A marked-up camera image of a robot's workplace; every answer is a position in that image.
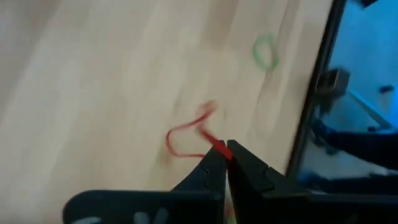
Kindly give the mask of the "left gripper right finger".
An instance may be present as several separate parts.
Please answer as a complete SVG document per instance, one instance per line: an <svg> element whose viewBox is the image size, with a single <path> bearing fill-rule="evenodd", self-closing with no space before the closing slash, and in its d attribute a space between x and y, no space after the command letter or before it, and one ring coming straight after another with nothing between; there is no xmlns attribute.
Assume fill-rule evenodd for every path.
<svg viewBox="0 0 398 224"><path fill-rule="evenodd" d="M235 140L228 181L238 223L307 223L309 192Z"/></svg>

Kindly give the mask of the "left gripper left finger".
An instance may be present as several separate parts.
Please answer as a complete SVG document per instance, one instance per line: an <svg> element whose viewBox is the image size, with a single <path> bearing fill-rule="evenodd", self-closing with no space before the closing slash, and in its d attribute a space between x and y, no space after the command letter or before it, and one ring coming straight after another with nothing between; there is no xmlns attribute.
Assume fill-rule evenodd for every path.
<svg viewBox="0 0 398 224"><path fill-rule="evenodd" d="M172 191L224 192L226 170L227 158L213 146L191 173Z"/></svg>

